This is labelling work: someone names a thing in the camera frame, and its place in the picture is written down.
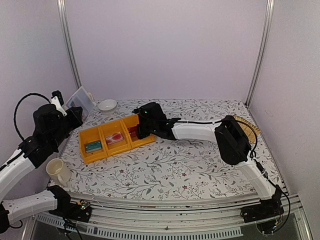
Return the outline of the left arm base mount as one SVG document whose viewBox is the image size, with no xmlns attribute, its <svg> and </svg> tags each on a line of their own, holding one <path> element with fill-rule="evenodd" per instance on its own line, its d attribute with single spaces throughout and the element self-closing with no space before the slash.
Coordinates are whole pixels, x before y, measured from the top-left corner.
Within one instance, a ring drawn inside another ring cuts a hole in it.
<svg viewBox="0 0 320 240">
<path fill-rule="evenodd" d="M 57 209 L 49 210 L 48 212 L 68 220 L 88 223 L 92 215 L 92 207 L 89 201 L 81 199 L 77 202 L 69 202 L 64 207 L 58 207 Z"/>
</svg>

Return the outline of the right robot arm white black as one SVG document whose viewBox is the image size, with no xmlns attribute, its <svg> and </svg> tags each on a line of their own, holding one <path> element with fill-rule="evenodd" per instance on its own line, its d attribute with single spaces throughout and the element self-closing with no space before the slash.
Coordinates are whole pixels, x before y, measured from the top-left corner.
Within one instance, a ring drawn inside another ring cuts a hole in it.
<svg viewBox="0 0 320 240">
<path fill-rule="evenodd" d="M 167 118 L 161 106 L 149 102 L 133 110 L 138 116 L 136 136 L 143 139 L 153 134 L 167 140 L 201 140 L 217 143 L 221 159 L 228 165 L 237 167 L 256 190 L 261 205 L 258 213 L 269 218 L 281 204 L 282 191 L 268 176 L 258 162 L 255 146 L 242 126 L 254 128 L 243 120 L 231 115 L 214 121 L 182 120 L 179 117 Z"/>
</svg>

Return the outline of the beige card holder wallet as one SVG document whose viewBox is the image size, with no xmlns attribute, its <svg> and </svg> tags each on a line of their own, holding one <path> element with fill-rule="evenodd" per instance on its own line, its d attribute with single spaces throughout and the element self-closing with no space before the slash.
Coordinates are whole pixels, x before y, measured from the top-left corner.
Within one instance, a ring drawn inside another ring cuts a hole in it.
<svg viewBox="0 0 320 240">
<path fill-rule="evenodd" d="M 82 121 L 85 122 L 89 113 L 94 109 L 96 103 L 92 96 L 81 86 L 65 103 L 65 108 L 82 107 Z"/>
</svg>

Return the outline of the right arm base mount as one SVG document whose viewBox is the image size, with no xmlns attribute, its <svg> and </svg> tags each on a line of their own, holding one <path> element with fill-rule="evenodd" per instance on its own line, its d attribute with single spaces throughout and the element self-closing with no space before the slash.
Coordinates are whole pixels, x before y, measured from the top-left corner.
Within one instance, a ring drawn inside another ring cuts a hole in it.
<svg viewBox="0 0 320 240">
<path fill-rule="evenodd" d="M 272 199 L 260 200 L 259 204 L 242 207 L 240 210 L 240 216 L 245 223 L 281 216 L 283 213 L 281 201 Z"/>
</svg>

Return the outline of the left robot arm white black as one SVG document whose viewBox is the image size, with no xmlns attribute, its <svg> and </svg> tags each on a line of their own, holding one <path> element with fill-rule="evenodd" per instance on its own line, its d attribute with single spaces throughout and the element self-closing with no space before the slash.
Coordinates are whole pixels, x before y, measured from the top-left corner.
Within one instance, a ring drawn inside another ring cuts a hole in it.
<svg viewBox="0 0 320 240">
<path fill-rule="evenodd" d="M 57 153 L 60 144 L 83 124 L 82 107 L 70 107 L 65 113 L 55 104 L 42 105 L 33 113 L 35 129 L 22 140 L 17 150 L 0 167 L 0 232 L 6 232 L 15 222 L 45 211 L 70 217 L 74 204 L 70 195 L 60 186 L 18 199 L 20 205 L 5 201 L 7 193 L 26 175 L 40 167 L 48 157 Z"/>
</svg>

